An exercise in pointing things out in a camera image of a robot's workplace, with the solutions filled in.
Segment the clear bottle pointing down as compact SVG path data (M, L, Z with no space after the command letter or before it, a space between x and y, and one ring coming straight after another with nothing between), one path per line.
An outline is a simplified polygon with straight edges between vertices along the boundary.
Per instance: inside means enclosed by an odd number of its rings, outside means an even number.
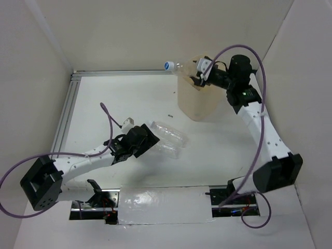
M200 75L197 71L197 60L189 60L184 63L166 61L164 63L164 70L167 72L172 72L174 75L181 77L199 78Z

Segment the clear bottle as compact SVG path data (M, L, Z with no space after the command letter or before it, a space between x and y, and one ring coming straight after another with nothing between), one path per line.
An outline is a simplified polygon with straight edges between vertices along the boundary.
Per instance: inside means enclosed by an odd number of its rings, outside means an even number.
M158 152L162 153L164 156L167 156L172 159L178 159L181 153L180 148L175 146L173 143L165 142L165 141L159 141L155 148Z
M187 135L176 128L161 121L148 121L147 124L156 135L162 137L163 139L166 139L181 148L185 148L187 146Z

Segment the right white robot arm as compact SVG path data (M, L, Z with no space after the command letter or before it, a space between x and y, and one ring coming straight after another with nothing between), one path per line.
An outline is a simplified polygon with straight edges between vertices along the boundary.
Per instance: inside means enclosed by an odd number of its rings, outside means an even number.
M241 117L252 135L262 165L247 176L229 180L226 197L231 203L239 203L244 193L266 193L293 185L299 174L303 159L293 154L285 145L262 102L260 90L252 85L254 74L251 61L244 55L235 55L225 69L219 69L204 56L192 60L195 86L216 86L226 90L228 103Z

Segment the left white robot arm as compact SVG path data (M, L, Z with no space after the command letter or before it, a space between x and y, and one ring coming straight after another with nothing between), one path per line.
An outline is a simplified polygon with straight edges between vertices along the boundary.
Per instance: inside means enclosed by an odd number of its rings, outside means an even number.
M73 186L68 182L90 171L126 161L131 156L138 158L159 141L147 125L134 126L126 134L104 142L83 157L38 157L20 185L35 211L44 211L65 200L81 200L96 207L102 202L102 190L94 180Z

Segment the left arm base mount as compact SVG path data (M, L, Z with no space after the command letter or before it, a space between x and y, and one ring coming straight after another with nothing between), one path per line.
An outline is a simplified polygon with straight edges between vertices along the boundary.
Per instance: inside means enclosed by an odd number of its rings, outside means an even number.
M102 220L105 224L117 225L119 195L120 189L103 189L100 198L73 201L69 220Z

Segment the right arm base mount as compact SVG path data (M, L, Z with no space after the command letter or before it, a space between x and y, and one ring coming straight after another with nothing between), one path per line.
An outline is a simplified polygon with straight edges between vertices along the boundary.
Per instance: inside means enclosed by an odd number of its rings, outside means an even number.
M216 186L210 187L205 193L209 196L212 206L212 217L240 217L244 211L245 216L259 216L260 212L257 205L257 200L254 194L238 197L236 195L235 199L227 202L222 207L218 205L225 201L230 192L226 186Z

